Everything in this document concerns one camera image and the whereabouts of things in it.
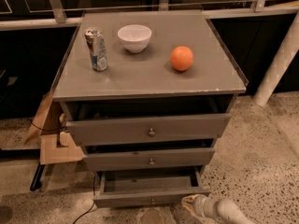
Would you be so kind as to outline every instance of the black metal leg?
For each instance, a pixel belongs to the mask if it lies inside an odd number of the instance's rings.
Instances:
[[[35,191],[36,189],[40,189],[40,187],[41,187],[40,177],[43,174],[44,167],[45,167],[45,164],[40,164],[40,163],[38,164],[38,166],[36,168],[35,177],[32,180],[32,183],[31,183],[31,186],[30,186],[31,191]]]

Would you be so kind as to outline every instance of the white robotic hand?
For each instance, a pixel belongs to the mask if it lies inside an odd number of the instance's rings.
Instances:
[[[254,224],[229,199],[218,201],[204,195],[192,195],[184,197],[182,205],[196,217],[209,217],[220,224]]]

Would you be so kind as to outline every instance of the floor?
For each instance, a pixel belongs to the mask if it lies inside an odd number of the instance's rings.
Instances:
[[[203,173],[210,197],[229,198],[255,223],[299,223],[299,92],[274,94],[266,107],[238,97]],[[0,120],[0,148],[23,149],[26,119]],[[33,143],[28,148],[37,148]],[[38,158],[0,159],[0,223],[73,223],[93,204],[93,174],[83,162],[48,165],[29,190]],[[180,204],[97,209],[77,223],[202,224]]]

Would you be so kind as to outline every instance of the bowl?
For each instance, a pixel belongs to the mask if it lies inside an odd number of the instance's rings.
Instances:
[[[132,53],[139,53],[148,46],[151,29],[143,25],[128,25],[120,28],[118,37],[126,49]]]

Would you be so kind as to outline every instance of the orange fruit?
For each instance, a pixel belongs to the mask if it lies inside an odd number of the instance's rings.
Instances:
[[[190,48],[179,46],[170,54],[170,63],[177,71],[188,70],[193,63],[193,52]]]

